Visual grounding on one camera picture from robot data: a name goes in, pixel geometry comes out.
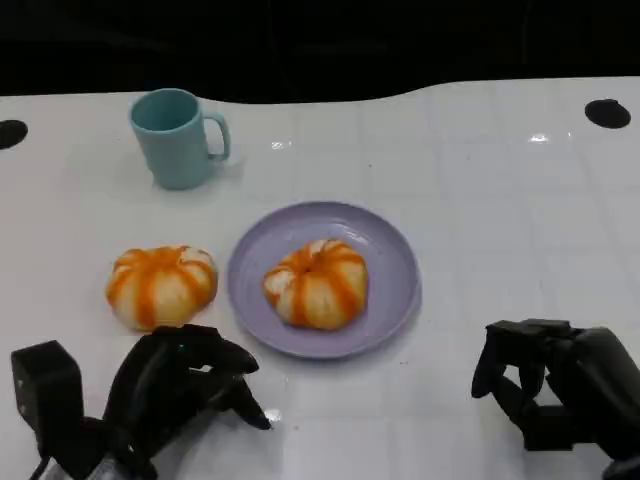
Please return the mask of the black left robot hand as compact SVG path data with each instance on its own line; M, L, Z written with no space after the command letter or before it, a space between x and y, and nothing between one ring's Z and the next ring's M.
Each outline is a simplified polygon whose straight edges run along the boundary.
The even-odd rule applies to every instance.
M103 420L152 458L206 412L235 412L245 423L271 423L245 377L259 370L244 348L217 329L188 324L142 336L114 377Z

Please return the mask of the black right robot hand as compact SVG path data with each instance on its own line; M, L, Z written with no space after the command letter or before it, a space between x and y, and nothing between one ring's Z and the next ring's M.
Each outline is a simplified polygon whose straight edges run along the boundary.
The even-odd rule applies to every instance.
M490 324L471 395L492 395L529 451L595 443L614 460L639 453L639 368L608 328Z

